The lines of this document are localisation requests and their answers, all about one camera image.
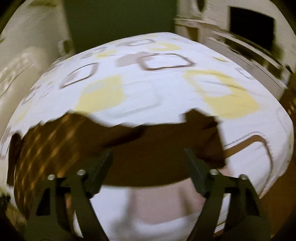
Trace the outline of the black flat television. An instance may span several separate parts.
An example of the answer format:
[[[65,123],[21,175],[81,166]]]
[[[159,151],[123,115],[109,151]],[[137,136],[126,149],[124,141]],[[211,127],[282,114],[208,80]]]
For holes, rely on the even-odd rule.
[[[229,7],[229,32],[272,52],[275,19],[250,9]]]

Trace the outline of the white vanity dresser with mirror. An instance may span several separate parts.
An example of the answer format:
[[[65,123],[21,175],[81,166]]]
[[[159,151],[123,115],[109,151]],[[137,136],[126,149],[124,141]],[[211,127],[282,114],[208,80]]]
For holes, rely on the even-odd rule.
[[[217,1],[177,1],[175,33],[205,44],[214,31],[220,30],[216,6]]]

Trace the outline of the white patterned bed quilt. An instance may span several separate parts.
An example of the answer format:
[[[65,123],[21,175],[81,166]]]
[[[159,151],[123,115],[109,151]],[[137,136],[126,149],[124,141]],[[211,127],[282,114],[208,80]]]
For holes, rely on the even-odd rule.
[[[5,190],[28,220],[49,177],[113,164],[90,203],[111,240],[185,240],[204,198],[185,149],[217,169],[246,174],[263,196],[286,171],[293,123],[242,67],[173,33],[103,44],[26,70],[1,137]]]

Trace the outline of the white tv cabinet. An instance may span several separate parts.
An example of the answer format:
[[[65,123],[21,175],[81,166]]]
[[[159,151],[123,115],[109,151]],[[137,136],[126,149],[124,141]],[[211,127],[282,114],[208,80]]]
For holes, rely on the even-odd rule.
[[[287,85],[281,79],[283,66],[263,49],[240,40],[229,33],[213,31],[205,45],[232,60],[257,79],[277,100]]]

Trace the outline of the cream tufted leather headboard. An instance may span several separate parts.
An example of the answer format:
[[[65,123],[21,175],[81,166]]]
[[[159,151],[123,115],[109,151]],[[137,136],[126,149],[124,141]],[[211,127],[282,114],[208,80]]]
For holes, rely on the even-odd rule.
[[[18,104],[41,75],[54,68],[54,64],[71,57],[70,54],[53,60],[45,49],[29,47],[1,68],[1,136],[8,133],[7,126]]]

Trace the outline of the dark green curtain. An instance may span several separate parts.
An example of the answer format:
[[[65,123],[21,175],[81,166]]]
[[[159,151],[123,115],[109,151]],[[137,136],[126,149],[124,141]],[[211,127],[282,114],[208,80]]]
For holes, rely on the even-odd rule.
[[[174,0],[67,0],[63,5],[77,53],[127,37],[175,31]]]

